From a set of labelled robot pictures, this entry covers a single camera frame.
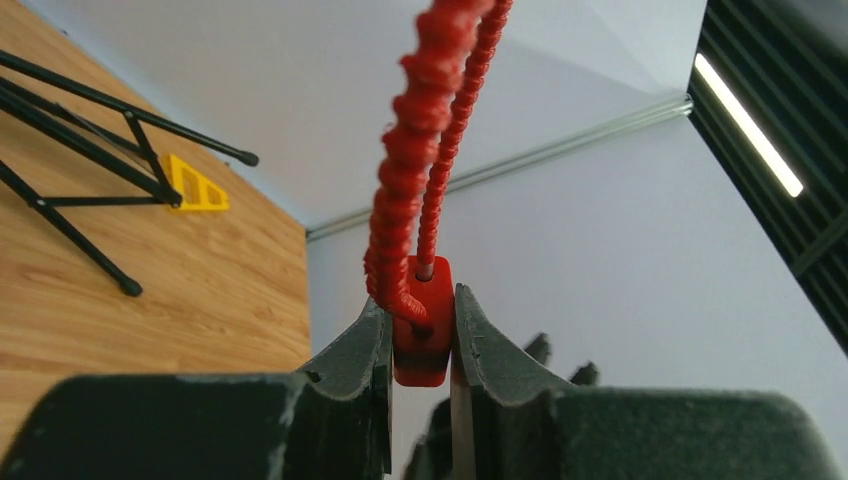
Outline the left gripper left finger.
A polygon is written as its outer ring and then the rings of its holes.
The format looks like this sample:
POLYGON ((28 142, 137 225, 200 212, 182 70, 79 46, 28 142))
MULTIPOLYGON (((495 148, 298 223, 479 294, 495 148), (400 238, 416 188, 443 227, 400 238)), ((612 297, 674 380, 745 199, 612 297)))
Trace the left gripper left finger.
POLYGON ((34 406, 5 479, 380 479, 389 316, 373 301, 291 372, 78 375, 34 406))

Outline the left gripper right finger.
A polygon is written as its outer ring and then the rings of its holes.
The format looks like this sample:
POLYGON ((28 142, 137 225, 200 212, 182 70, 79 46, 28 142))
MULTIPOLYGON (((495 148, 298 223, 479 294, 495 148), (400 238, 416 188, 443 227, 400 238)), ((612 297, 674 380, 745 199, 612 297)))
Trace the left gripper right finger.
POLYGON ((778 393, 578 386, 455 290, 456 479, 838 479, 819 429, 778 393))

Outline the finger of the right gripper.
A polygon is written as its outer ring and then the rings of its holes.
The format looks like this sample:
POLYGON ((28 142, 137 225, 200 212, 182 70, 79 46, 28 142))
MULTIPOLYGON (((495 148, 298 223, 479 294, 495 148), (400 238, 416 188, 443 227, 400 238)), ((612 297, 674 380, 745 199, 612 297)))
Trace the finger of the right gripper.
POLYGON ((598 367, 591 361, 578 367, 571 375, 569 382, 577 386, 595 386, 600 377, 598 367))
POLYGON ((543 366, 547 366, 551 356, 551 343, 549 336, 546 333, 538 333, 524 347, 524 352, 532 357, 536 362, 543 366))

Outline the red tag with cord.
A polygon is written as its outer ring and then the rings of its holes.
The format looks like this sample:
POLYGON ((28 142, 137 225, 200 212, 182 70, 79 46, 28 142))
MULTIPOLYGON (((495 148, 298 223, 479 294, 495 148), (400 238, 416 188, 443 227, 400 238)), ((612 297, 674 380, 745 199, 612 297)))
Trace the red tag with cord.
POLYGON ((436 387, 447 375, 456 313, 451 266, 437 253, 443 202, 512 7, 434 1, 416 18, 415 50, 399 61, 406 85, 382 136, 363 263, 368 295, 391 317, 403 386, 436 387))

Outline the yellow plastic triangle piece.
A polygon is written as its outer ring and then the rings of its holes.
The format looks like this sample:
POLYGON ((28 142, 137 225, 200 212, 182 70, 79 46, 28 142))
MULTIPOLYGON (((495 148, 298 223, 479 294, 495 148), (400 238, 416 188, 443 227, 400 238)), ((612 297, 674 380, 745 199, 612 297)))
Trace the yellow plastic triangle piece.
POLYGON ((173 210, 191 213, 230 210, 228 194, 177 155, 163 155, 160 162, 170 186, 180 196, 173 210))

